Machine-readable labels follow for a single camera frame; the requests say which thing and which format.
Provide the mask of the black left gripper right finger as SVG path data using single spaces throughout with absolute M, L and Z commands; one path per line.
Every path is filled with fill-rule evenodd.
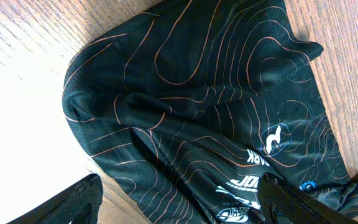
M 270 172 L 259 180 L 258 200 L 268 224 L 358 224 Z

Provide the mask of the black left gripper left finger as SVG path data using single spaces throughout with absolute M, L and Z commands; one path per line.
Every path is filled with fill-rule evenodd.
M 103 201 L 98 174 L 90 174 L 9 224 L 97 224 Z

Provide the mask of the black printed cycling jersey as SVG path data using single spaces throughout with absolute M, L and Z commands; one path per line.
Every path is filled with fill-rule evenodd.
M 162 1 L 71 60 L 77 141 L 152 223 L 263 223 L 265 172 L 358 217 L 352 181 L 282 0 Z

